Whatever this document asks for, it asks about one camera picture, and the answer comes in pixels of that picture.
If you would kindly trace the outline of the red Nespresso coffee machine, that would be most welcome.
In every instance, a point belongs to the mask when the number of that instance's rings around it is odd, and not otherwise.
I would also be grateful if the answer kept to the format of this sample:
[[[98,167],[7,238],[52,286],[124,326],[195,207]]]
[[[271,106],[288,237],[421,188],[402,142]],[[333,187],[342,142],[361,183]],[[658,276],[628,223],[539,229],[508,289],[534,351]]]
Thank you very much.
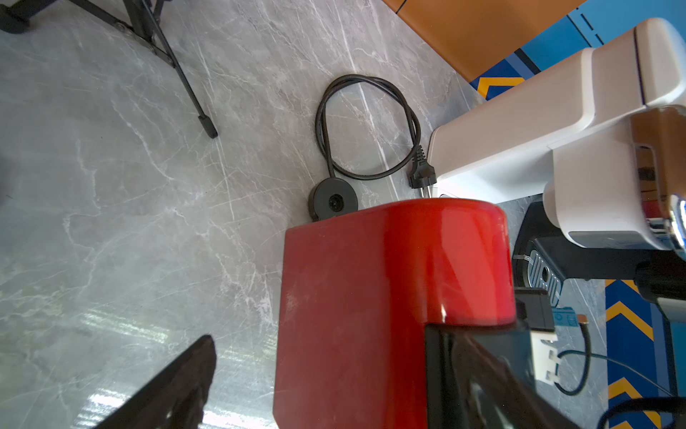
[[[398,202],[286,234],[273,416],[280,428],[471,428],[451,351],[470,334],[535,390],[507,216]],[[484,428],[516,428],[475,386]]]

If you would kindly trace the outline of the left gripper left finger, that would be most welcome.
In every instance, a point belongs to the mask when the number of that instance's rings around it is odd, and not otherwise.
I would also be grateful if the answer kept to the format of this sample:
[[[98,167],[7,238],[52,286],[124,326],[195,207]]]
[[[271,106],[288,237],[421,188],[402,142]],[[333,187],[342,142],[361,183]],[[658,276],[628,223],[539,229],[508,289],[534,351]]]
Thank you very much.
[[[198,338],[99,428],[198,428],[216,369],[214,339]]]

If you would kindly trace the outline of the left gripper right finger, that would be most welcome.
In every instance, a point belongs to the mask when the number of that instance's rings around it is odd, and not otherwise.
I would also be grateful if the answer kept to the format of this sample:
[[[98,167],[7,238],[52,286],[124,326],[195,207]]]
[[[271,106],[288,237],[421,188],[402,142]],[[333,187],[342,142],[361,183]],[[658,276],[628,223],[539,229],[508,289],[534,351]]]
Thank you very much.
[[[519,381],[509,365],[496,359],[470,334],[456,334],[451,351],[457,386],[464,394],[467,421],[471,428],[484,428],[478,386],[516,428],[575,428],[566,416]]]

